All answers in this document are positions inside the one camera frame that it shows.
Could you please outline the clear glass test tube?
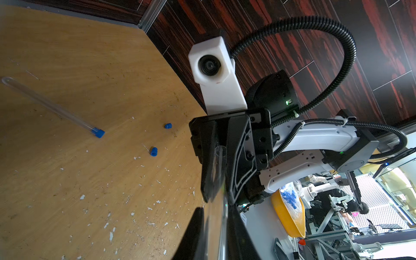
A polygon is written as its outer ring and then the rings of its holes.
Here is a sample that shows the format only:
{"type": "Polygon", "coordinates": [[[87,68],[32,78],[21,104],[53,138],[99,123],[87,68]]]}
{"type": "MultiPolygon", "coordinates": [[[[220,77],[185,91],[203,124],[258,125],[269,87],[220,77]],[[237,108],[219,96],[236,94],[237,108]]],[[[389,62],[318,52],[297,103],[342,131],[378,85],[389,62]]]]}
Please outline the clear glass test tube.
{"type": "Polygon", "coordinates": [[[84,121],[83,119],[75,116],[73,113],[71,113],[67,109],[61,107],[60,105],[50,101],[49,99],[47,99],[43,95],[39,94],[38,92],[28,88],[24,84],[19,83],[14,78],[5,76],[5,77],[2,77],[1,82],[4,85],[11,88],[13,91],[15,91],[17,93],[20,93],[20,94],[30,98],[31,100],[41,104],[42,106],[44,106],[48,110],[52,111],[53,113],[59,115],[60,117],[68,119],[68,120],[72,121],[73,123],[89,130],[90,132],[95,131],[95,127],[92,126],[91,124],[89,124],[86,121],[84,121]]]}

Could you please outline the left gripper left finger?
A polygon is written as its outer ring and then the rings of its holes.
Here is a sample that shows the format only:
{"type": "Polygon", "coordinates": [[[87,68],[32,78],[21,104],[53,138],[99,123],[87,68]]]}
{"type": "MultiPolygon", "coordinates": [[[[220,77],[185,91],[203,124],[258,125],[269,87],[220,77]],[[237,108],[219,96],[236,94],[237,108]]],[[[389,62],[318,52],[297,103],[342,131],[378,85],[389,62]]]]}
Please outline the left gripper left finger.
{"type": "Polygon", "coordinates": [[[196,208],[172,259],[203,260],[204,254],[204,209],[196,208]]]}

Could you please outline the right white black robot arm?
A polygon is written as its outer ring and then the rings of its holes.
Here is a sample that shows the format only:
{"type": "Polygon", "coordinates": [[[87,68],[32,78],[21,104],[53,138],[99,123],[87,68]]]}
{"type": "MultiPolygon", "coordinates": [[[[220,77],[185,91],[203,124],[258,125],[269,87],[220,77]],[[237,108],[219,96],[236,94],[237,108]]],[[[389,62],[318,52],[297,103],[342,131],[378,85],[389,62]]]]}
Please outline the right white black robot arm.
{"type": "Polygon", "coordinates": [[[232,205],[258,203],[307,175],[353,171],[375,158],[379,141],[372,129],[399,138],[381,158],[399,153],[407,144],[403,131],[357,121],[345,112],[333,119],[291,119],[274,126],[274,119],[294,115],[298,107],[284,71],[258,81],[246,95],[237,90],[232,71],[213,75],[197,70],[194,76],[209,102],[208,115],[189,124],[206,202],[224,189],[232,205]]]}

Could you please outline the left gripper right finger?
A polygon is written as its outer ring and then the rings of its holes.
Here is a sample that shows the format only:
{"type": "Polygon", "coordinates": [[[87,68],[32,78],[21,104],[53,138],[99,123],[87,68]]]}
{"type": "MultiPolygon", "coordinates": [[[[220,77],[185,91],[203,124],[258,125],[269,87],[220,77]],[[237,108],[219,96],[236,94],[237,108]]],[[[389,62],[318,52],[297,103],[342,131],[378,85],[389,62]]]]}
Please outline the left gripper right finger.
{"type": "Polygon", "coordinates": [[[247,232],[243,220],[233,205],[228,209],[226,225],[226,259],[259,260],[255,246],[247,232]]]}

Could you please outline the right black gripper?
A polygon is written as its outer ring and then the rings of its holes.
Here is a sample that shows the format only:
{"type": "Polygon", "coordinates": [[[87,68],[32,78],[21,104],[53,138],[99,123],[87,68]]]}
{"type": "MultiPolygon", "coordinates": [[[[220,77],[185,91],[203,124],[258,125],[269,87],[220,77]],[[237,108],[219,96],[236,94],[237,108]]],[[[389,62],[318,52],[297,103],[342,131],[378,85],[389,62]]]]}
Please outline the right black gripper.
{"type": "Polygon", "coordinates": [[[201,193],[207,203],[213,190],[212,170],[217,145],[226,146],[226,191],[235,205],[243,186],[273,159],[270,111],[238,110],[194,118],[189,123],[195,155],[202,164],[201,193]]]}

